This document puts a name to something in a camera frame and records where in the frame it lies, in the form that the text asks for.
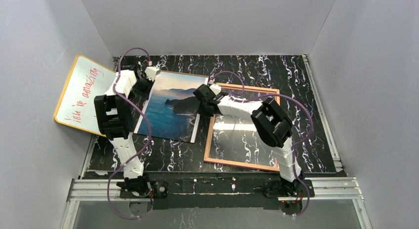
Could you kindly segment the seascape photo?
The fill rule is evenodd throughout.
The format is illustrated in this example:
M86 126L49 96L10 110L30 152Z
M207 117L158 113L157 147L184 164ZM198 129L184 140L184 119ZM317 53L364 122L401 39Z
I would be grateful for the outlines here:
M195 142L200 102L193 92L208 80L207 76L169 71L157 75L143 106L153 138Z

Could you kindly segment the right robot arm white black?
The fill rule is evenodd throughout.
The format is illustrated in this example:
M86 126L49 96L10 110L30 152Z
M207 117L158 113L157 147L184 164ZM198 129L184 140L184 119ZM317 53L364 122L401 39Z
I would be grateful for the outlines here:
M292 148L293 123L276 97L279 93L267 93L251 99L236 98L221 91L215 83L202 84L193 95L199 101L198 113L205 116L232 115L253 122L260 139L273 147L277 157L280 177L289 183L302 183L301 167Z

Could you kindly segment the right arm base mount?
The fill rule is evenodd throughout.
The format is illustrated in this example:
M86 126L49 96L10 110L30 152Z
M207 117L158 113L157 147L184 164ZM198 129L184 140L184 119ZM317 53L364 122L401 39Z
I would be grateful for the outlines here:
M303 180L305 187L298 180L288 182L286 180L267 180L262 185L262 194L267 198L282 198L280 209L288 214L299 213L303 210L302 200L306 197L315 196L311 180Z

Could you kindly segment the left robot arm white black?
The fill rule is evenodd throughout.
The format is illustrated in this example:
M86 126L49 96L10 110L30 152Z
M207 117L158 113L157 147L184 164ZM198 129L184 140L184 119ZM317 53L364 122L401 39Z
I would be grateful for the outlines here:
M134 109L143 116L144 112L128 97L132 91L137 91L148 99L160 73L159 68L151 65L143 71L137 65L122 68L120 60L115 78L108 90L94 98L99 132L116 150L126 185L146 182L144 164L138 157L133 141L134 118L131 113Z

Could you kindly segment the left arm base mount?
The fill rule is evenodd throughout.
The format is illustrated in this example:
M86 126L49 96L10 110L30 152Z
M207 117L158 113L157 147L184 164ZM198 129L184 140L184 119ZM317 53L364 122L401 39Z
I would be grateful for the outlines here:
M121 189L120 198L160 199L168 196L168 183L163 181L129 179L128 181L117 182L116 185Z

